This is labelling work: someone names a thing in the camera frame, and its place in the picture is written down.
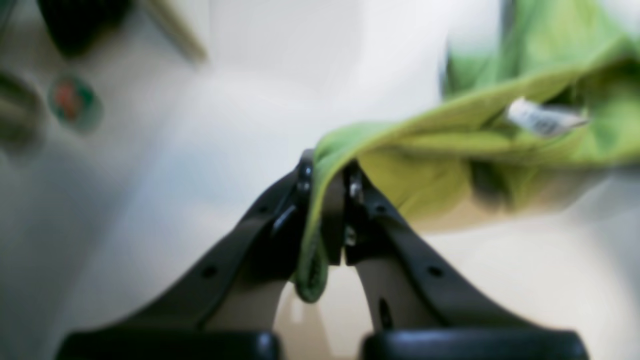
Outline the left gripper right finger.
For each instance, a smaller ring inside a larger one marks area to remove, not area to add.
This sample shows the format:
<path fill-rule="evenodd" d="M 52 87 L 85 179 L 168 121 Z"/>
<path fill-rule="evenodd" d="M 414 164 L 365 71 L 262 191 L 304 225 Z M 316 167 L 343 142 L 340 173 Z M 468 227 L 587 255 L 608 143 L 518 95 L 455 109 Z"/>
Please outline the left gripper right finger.
<path fill-rule="evenodd" d="M 410 227 L 358 161 L 330 178 L 321 234 L 354 267 L 374 332 L 362 360 L 587 360 L 573 330 L 528 321 L 480 291 Z"/>

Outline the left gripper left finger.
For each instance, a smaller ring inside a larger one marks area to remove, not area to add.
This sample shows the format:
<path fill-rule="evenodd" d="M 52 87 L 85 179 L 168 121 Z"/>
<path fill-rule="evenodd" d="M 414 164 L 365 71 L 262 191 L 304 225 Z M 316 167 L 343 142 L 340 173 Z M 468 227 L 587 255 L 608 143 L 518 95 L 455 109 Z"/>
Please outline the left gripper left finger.
<path fill-rule="evenodd" d="M 129 317 L 68 335 L 57 360 L 281 360 L 273 326 L 297 266 L 313 150 L 268 187 L 225 237 Z"/>

